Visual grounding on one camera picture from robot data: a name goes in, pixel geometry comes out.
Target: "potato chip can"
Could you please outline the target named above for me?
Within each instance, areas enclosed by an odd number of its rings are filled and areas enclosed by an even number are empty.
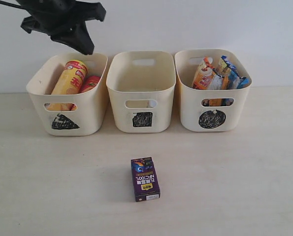
[[[88,72],[85,63],[71,60],[66,63],[51,95],[78,94]],[[70,111],[72,103],[52,103],[47,108],[49,111]]]
[[[80,93],[88,92],[89,90],[95,88],[97,84],[99,83],[100,77],[99,76],[90,76],[86,79],[86,81],[83,83],[83,86],[80,90]],[[71,111],[75,111],[77,109],[77,106],[73,105]]]

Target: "purple juice box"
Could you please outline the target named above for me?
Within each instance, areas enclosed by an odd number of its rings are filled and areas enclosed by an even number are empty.
[[[151,157],[131,160],[135,201],[160,198],[161,191]]]

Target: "red snack can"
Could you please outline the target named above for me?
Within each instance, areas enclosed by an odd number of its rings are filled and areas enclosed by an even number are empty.
[[[99,76],[90,76],[86,79],[86,81],[83,83],[83,86],[79,93],[88,92],[89,90],[95,88],[100,80]],[[77,106],[73,105],[71,111],[75,111],[77,109]]]

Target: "black triangle label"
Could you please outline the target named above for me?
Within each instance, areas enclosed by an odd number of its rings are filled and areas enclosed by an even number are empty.
[[[58,113],[52,122],[52,129],[79,129],[79,126],[67,118],[65,115]]]

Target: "white wall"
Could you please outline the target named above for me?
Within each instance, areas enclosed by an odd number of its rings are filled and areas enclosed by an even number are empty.
[[[255,86],[293,85],[292,0],[101,2],[105,22],[87,23],[96,52],[222,48],[237,55]],[[20,24],[26,16],[0,5],[0,92],[25,92],[49,57],[73,52],[45,34],[24,32]]]

